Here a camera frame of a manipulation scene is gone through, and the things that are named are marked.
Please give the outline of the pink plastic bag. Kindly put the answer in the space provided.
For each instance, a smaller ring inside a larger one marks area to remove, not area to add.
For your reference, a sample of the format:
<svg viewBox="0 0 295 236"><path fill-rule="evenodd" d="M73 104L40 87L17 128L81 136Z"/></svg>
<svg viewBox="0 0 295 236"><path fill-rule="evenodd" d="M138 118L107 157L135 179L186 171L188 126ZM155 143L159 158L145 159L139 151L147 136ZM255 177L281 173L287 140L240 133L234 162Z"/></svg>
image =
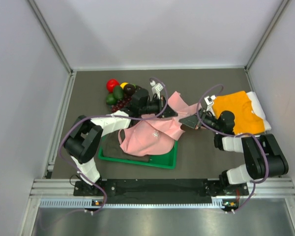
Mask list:
<svg viewBox="0 0 295 236"><path fill-rule="evenodd" d="M184 102L179 92L175 91L168 99L167 108L172 108L176 113L176 117L155 118L145 120L156 130L163 132L174 140L178 140L184 131L181 129L180 119L192 116L197 111L197 103L188 105Z"/></svg>

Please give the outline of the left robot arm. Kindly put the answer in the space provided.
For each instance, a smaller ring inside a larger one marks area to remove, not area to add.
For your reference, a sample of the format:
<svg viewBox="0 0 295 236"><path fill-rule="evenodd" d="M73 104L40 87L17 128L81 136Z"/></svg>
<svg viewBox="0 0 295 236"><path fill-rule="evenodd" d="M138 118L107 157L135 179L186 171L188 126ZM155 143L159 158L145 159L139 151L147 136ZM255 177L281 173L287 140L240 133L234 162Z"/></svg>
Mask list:
<svg viewBox="0 0 295 236"><path fill-rule="evenodd" d="M152 118L176 117L177 112L168 105L164 96L155 94L152 98L146 89L134 92L130 102L120 110L104 116L88 118L80 116L62 140L59 151L64 147L71 156L85 190L91 195L101 191L100 173L96 168L94 156L101 138L114 131L127 128L131 120L143 120L142 115Z"/></svg>

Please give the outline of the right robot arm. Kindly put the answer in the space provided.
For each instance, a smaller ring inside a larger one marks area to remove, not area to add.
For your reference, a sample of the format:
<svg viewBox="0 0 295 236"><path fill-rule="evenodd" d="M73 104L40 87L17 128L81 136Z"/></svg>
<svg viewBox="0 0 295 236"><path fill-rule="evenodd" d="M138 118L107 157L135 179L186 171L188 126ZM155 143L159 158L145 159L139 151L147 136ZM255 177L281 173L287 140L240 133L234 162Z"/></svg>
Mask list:
<svg viewBox="0 0 295 236"><path fill-rule="evenodd" d="M216 118L210 111L201 108L196 114L181 118L179 122L193 129L205 127L214 131L214 146L221 151L243 153L243 165L219 175L219 187L224 194L232 194L239 184L285 175L289 170L274 135L235 135L235 116L230 111L223 111Z"/></svg>

